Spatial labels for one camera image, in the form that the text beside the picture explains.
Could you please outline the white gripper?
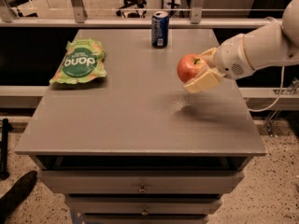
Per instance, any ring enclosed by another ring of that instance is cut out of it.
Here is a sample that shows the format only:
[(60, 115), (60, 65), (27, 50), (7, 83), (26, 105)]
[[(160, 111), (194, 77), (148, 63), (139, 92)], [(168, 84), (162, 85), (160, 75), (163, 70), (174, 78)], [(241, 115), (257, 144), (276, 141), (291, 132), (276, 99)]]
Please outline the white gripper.
[(243, 38), (244, 34), (236, 35), (225, 40), (216, 48), (207, 49), (201, 56), (207, 63), (213, 63), (217, 68), (207, 69), (205, 72), (192, 78), (184, 86), (188, 93), (206, 91), (218, 86), (223, 74), (230, 79), (240, 79), (249, 75), (249, 65), (246, 61)]

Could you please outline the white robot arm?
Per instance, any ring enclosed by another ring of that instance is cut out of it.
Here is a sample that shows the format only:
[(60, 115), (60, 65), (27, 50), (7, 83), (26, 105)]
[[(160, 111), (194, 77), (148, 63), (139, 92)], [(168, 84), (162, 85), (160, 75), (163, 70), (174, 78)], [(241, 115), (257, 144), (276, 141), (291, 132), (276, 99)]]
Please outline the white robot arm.
[(299, 0), (285, 8), (282, 22), (270, 22), (247, 34), (225, 40), (218, 48), (203, 53), (206, 64), (183, 88), (189, 93), (218, 86), (226, 77), (237, 80), (270, 66), (299, 64)]

